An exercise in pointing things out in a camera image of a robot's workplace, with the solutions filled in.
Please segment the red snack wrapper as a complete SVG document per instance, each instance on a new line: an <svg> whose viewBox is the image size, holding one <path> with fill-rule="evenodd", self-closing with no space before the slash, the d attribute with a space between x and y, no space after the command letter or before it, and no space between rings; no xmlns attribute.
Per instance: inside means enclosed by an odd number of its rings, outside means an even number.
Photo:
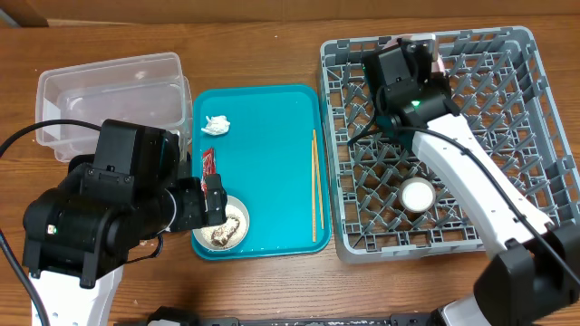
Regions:
<svg viewBox="0 0 580 326"><path fill-rule="evenodd" d="M215 150L213 147L207 149L202 156L202 178L201 187L207 192L207 178L216 173Z"/></svg>

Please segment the crumpled white napkin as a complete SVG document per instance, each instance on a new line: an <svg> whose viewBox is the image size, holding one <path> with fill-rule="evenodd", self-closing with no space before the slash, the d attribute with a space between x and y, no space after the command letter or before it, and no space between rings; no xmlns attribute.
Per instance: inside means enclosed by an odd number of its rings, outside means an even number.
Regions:
<svg viewBox="0 0 580 326"><path fill-rule="evenodd" d="M225 115L206 117L207 125L201 129L210 136L220 136L228 133L230 122Z"/></svg>

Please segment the white round plate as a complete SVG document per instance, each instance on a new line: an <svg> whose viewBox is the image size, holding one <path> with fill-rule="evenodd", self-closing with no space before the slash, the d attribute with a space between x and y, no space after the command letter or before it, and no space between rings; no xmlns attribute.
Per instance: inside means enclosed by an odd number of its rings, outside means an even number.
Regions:
<svg viewBox="0 0 580 326"><path fill-rule="evenodd" d="M437 42L437 37L435 34L399 34L394 35L383 47L382 49L387 49L399 43L399 40L408 40L413 42Z"/></svg>

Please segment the clear plastic bin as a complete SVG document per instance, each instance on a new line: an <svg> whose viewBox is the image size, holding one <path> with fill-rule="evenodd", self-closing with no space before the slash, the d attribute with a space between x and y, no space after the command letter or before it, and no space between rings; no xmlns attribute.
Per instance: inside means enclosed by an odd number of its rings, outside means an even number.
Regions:
<svg viewBox="0 0 580 326"><path fill-rule="evenodd" d="M35 120L107 119L166 129L179 136L180 157L191 143L192 98L176 53L154 53L43 72Z"/></svg>

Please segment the pink bowl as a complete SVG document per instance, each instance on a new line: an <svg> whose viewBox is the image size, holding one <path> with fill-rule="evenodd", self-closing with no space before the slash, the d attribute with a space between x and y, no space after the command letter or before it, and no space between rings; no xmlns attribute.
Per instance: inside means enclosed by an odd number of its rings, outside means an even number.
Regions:
<svg viewBox="0 0 580 326"><path fill-rule="evenodd" d="M431 73L432 74L439 73L443 76L447 75L446 70L445 70L444 61L443 61L441 55L438 55L437 59L431 63Z"/></svg>

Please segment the grey dishwasher rack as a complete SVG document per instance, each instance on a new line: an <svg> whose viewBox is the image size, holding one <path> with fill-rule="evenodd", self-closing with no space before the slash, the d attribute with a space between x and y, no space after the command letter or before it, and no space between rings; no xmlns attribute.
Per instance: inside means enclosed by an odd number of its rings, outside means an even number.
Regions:
<svg viewBox="0 0 580 326"><path fill-rule="evenodd" d="M579 173L533 34L523 26L437 33L452 96L480 146L555 224L579 218ZM483 244L440 179L403 147L361 137L373 107L363 56L384 36L329 40L320 97L339 258L349 264L475 252ZM406 210L400 185L422 177L434 205Z"/></svg>

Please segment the small white cup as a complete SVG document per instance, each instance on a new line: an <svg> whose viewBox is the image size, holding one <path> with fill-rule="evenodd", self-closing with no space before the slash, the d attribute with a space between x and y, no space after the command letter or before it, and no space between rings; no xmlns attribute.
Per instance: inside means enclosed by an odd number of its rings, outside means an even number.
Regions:
<svg viewBox="0 0 580 326"><path fill-rule="evenodd" d="M412 213L423 213L435 203L436 191L427 179L412 177L400 185L399 201L401 205Z"/></svg>

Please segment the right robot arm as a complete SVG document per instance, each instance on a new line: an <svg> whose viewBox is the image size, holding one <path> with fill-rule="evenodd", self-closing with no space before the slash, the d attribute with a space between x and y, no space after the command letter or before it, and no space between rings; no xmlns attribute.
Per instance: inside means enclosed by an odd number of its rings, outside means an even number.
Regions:
<svg viewBox="0 0 580 326"><path fill-rule="evenodd" d="M433 325L531 325L579 301L579 227L514 187L451 97L433 36L398 37L365 62L376 123L430 168L467 212L490 259L472 293Z"/></svg>

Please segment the teal serving tray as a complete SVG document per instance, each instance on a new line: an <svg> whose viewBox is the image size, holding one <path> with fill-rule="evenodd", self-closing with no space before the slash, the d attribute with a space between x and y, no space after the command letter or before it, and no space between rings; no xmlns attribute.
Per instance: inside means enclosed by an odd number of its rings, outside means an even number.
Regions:
<svg viewBox="0 0 580 326"><path fill-rule="evenodd" d="M228 133L201 131L206 117L225 115ZM316 129L324 206L321 229L316 187L316 242L312 241L311 140ZM193 104L192 173L202 173L203 153L213 147L217 173L229 195L249 213L244 240L226 251L191 241L209 261L246 259L323 250L332 236L330 191L324 157L319 100L303 84L215 89Z"/></svg>

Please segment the bowl with rice leftovers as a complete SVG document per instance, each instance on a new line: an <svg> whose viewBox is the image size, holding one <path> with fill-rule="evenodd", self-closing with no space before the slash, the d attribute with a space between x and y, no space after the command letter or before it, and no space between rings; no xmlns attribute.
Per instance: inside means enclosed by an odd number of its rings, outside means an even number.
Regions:
<svg viewBox="0 0 580 326"><path fill-rule="evenodd" d="M238 246L246 237L250 220L246 206L236 197L228 196L227 221L192 231L196 243L209 251L226 251Z"/></svg>

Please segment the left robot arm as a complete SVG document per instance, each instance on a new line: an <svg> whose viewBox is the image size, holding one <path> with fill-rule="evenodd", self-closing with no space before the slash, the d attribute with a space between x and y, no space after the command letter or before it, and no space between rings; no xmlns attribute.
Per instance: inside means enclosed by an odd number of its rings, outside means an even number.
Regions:
<svg viewBox="0 0 580 326"><path fill-rule="evenodd" d="M217 174L193 177L179 137L106 120L92 155L24 213L24 266L41 299L34 323L104 325L129 252L143 240L226 222Z"/></svg>

